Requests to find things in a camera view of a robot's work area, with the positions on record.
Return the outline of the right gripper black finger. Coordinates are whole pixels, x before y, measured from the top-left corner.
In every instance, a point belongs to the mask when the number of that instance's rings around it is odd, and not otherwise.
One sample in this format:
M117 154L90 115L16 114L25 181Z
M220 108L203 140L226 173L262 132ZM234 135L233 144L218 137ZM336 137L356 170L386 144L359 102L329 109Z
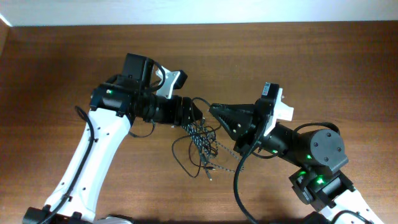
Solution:
M238 140L254 130L253 117L250 114L221 113L216 114L215 118L232 140Z
M215 114L233 114L233 113L242 113L242 114L253 114L255 106L253 104L219 104L213 103L210 107L209 112L212 115Z

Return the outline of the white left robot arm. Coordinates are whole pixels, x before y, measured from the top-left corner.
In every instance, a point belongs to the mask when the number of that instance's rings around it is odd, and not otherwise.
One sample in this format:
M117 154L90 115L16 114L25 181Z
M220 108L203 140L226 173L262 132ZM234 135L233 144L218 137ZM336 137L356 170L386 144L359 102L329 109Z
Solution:
M172 93L186 79L183 70L168 70L151 58L127 54L122 72L93 90L89 112L75 108L86 123L81 140L44 207L28 208L23 223L93 222L113 157L136 118L174 126L202 119L191 98Z

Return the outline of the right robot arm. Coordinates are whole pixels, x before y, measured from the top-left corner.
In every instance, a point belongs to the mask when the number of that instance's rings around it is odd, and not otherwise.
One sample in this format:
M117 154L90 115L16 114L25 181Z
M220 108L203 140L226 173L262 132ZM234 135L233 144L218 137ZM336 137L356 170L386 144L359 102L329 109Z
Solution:
M254 104L213 104L210 113L220 122L241 155L233 179L236 202L252 223L256 219L243 205L239 175L256 149L266 159L279 157L299 168L289 177L296 196L314 211L302 223L381 223L359 190L341 171L348 163L340 130L332 123L317 123L318 130L300 133L279 120L292 119L293 108L280 100L258 99Z

